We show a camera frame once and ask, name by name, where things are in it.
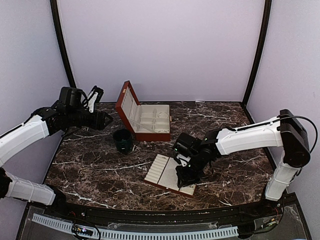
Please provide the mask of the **red jewelry tray cream insert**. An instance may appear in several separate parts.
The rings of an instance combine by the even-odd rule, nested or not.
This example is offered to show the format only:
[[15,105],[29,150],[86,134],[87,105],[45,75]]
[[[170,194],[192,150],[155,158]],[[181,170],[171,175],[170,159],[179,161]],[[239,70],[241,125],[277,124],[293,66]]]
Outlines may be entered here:
[[157,154],[143,181],[154,187],[192,198],[196,190],[195,184],[178,187],[176,167],[180,165],[172,157]]

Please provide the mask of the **dark green cup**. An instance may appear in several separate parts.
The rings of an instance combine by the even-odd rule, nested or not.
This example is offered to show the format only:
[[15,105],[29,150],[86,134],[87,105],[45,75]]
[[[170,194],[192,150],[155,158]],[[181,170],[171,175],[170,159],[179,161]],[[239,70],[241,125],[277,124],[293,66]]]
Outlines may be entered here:
[[127,155],[132,151],[133,148],[133,138],[132,134],[127,129],[119,129],[116,130],[112,135],[114,144],[116,149],[124,154]]

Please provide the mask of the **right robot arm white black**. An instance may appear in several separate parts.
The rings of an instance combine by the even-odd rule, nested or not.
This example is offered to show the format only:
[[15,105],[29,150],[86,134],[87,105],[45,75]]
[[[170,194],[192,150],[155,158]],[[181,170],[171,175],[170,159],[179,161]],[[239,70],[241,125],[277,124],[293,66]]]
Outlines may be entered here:
[[185,157],[188,162],[175,168],[177,186],[182,188],[198,183],[204,168],[221,156],[252,149],[282,147],[280,162],[265,187],[265,198],[255,205],[255,213],[266,217],[274,210],[274,202],[282,197],[284,190],[311,160],[314,148],[309,146],[308,134],[300,119],[301,116],[282,109],[278,116],[269,120],[242,127],[210,130],[202,139],[181,133],[173,150],[177,158]]

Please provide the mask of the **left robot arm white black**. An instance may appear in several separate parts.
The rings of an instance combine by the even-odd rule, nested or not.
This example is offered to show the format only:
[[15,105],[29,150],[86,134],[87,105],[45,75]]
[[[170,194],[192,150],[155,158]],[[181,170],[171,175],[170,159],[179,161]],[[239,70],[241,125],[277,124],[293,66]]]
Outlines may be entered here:
[[[104,91],[94,86],[89,94],[73,87],[62,87],[58,100],[50,107],[36,109],[23,123],[7,131],[0,137],[0,165],[13,156],[46,137],[59,131],[66,132],[70,127],[88,127],[103,130],[113,121],[104,111],[96,110]],[[50,206],[60,218],[71,213],[65,203],[66,196],[52,185],[38,184],[14,176],[0,169],[0,197],[15,198]]]

